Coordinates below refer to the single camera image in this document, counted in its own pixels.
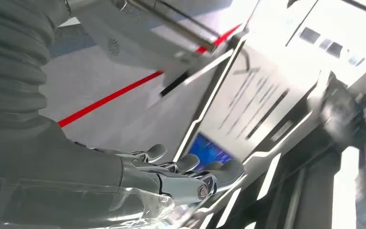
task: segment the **white surface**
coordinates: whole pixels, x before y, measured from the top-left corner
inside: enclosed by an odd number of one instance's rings
[[[305,27],[321,34],[314,45],[299,38]],[[340,59],[318,47],[323,38],[343,46]],[[321,68],[332,70],[339,80],[350,86],[366,72],[366,12],[340,0],[320,0],[289,43],[288,49]],[[357,67],[350,65],[345,55],[347,49],[365,57],[365,60]]]
[[[359,150],[347,147],[333,183],[332,229],[356,228],[356,178]]]
[[[318,70],[312,71],[307,65],[303,65],[302,68],[294,66],[294,62],[292,65],[280,65],[248,45],[245,45],[244,49],[249,54],[251,68],[260,70],[257,75],[251,75],[249,78],[249,73],[234,74],[244,70],[245,58],[239,55],[200,126],[203,134],[240,160],[248,157],[313,86],[319,74]],[[249,132],[287,89],[289,92],[282,102],[257,131],[246,139]]]

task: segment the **led light strip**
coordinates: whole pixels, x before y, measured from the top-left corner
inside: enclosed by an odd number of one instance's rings
[[[238,45],[236,46],[236,48],[235,48],[234,52],[233,52],[233,53],[232,53],[232,55],[231,55],[231,58],[229,59],[228,63],[226,64],[226,67],[225,67],[224,71],[222,72],[221,76],[224,76],[224,75],[227,73],[227,71],[228,71],[229,67],[231,66],[232,61],[234,61],[234,58],[235,58],[236,54],[239,52],[240,44],[241,44],[242,42],[244,42],[244,41],[247,39],[247,36],[248,36],[248,34],[244,35],[244,36],[240,39],[240,41],[239,41]],[[201,122],[201,121],[202,121],[202,119],[204,118],[205,113],[206,113],[206,112],[207,112],[207,110],[208,110],[208,107],[211,105],[211,101],[214,99],[214,97],[215,97],[215,95],[216,95],[216,93],[217,93],[217,91],[218,91],[218,88],[219,88],[219,86],[220,86],[220,85],[221,85],[221,83],[222,83],[222,80],[223,80],[223,77],[220,77],[220,78],[218,79],[218,82],[217,82],[217,84],[215,85],[215,87],[214,87],[213,91],[211,92],[211,95],[210,95],[210,97],[208,98],[207,103],[205,104],[205,106],[204,106],[203,110],[202,110],[202,111],[201,111],[201,113],[200,113],[200,116],[199,116],[196,120],[194,120],[194,121],[192,122],[192,124],[190,125],[189,129],[187,130],[186,135],[184,136],[183,141],[182,141],[182,143],[180,144],[180,147],[179,147],[179,149],[177,150],[176,155],[174,156],[173,162],[177,162],[177,160],[180,158],[180,155],[181,155],[181,154],[182,154],[182,152],[183,152],[184,146],[186,145],[187,141],[189,140],[189,137],[190,137],[191,133],[193,132],[193,130],[194,130],[194,128],[195,128],[195,126],[196,126],[196,124],[197,124],[197,123],[199,123],[199,122]]]
[[[271,182],[274,177],[275,169],[277,168],[278,161],[280,160],[281,153],[277,154],[271,161],[269,170],[267,171],[266,177],[264,178],[262,188],[259,191],[259,195],[257,196],[257,200],[263,198],[269,191]]]
[[[205,217],[203,223],[200,226],[200,229],[206,229],[208,224],[211,221],[211,218],[213,217],[214,213],[209,214],[208,216]]]
[[[269,156],[272,152],[274,152],[278,147],[280,147],[280,145],[299,127],[302,125],[302,123],[304,123],[309,116],[311,116],[312,111],[309,112],[290,132],[288,132],[288,134],[283,137],[283,139],[281,139],[280,142],[278,142],[269,152],[254,152],[252,155],[250,155],[245,161],[244,161],[244,165],[246,165],[246,163],[248,163],[250,161],[250,159],[252,159],[253,157],[267,157]]]
[[[222,227],[226,220],[228,219],[229,214],[232,211],[232,208],[234,207],[234,204],[236,202],[236,199],[238,199],[239,193],[241,192],[241,188],[238,188],[237,190],[235,190],[235,192],[232,194],[231,199],[229,199],[228,204],[225,207],[225,210],[220,218],[220,221],[218,221],[217,227],[216,228],[220,228]]]

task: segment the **screw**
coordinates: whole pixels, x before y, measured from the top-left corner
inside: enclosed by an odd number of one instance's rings
[[[208,188],[205,185],[201,185],[200,188],[198,189],[198,198],[200,200],[203,200],[207,197],[208,195]]]

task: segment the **window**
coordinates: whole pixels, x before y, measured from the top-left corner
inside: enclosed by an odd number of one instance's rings
[[[305,29],[301,32],[301,34],[299,35],[299,37],[304,40],[307,41],[311,44],[314,44],[316,42],[316,40],[318,40],[318,38],[321,35],[315,31],[313,31],[312,29],[305,27]]]
[[[327,48],[326,52],[334,57],[340,58],[340,52],[342,51],[343,46],[333,42],[329,48]]]
[[[322,43],[319,45],[319,47],[321,48],[321,49],[323,49],[323,50],[326,50],[328,47],[329,47],[329,45],[332,43],[332,41],[331,40],[329,40],[329,39],[325,39],[324,41],[322,41]]]

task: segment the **white panel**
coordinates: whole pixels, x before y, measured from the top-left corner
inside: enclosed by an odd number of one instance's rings
[[[243,50],[249,55],[253,73],[244,72],[246,59],[239,55],[200,126],[204,135],[240,160],[244,160],[304,96],[319,74],[290,60],[287,60],[289,64],[273,62],[247,45]],[[283,94],[282,101],[257,127]],[[247,139],[254,128],[256,132]]]

